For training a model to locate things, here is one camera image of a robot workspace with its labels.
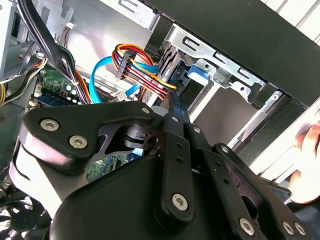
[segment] hand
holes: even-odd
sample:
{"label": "hand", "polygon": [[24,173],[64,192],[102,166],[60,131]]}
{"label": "hand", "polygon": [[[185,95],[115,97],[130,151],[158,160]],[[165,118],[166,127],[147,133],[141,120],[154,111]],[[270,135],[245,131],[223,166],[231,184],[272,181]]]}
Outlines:
{"label": "hand", "polygon": [[320,196],[320,121],[307,133],[300,135],[295,143],[296,166],[290,179],[291,200],[298,204],[307,204]]}

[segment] black metal arm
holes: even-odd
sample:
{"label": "black metal arm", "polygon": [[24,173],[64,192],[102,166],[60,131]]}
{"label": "black metal arm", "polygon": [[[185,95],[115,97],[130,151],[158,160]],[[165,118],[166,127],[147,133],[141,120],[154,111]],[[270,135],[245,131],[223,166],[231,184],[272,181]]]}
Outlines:
{"label": "black metal arm", "polygon": [[[23,156],[66,178],[83,175],[91,161],[145,150],[69,195],[54,216],[50,239],[311,239],[227,145],[208,144],[175,95],[162,107],[164,116],[139,101],[25,115],[19,134]],[[44,120],[54,121],[44,127]],[[19,156],[11,165],[17,171]]]}

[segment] white connector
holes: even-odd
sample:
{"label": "white connector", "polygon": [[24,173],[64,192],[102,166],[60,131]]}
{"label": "white connector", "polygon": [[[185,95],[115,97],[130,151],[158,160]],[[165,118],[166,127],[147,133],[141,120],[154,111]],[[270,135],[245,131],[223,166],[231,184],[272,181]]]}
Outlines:
{"label": "white connector", "polygon": [[118,99],[119,102],[125,101],[127,99],[127,95],[125,92],[117,92],[115,97]]}

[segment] cooling fan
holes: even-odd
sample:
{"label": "cooling fan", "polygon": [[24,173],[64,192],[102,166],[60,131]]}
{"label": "cooling fan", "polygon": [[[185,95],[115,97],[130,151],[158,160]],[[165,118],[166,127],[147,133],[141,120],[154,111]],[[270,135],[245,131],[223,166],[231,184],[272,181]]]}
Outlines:
{"label": "cooling fan", "polygon": [[0,201],[0,212],[7,210],[9,216],[0,215],[0,223],[9,222],[9,227],[0,231],[0,239],[43,240],[49,233],[51,218],[44,207],[30,197],[31,204],[24,200],[26,196],[17,190]]}

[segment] power cable bundle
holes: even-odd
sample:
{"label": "power cable bundle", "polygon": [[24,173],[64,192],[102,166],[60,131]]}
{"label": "power cable bundle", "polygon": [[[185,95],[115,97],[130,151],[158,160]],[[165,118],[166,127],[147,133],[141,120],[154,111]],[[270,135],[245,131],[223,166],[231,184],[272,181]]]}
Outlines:
{"label": "power cable bundle", "polygon": [[92,103],[86,84],[76,71],[75,60],[72,54],[65,47],[55,43],[32,1],[17,0],[17,10],[40,50],[56,70],[74,85],[80,101],[83,104]]}

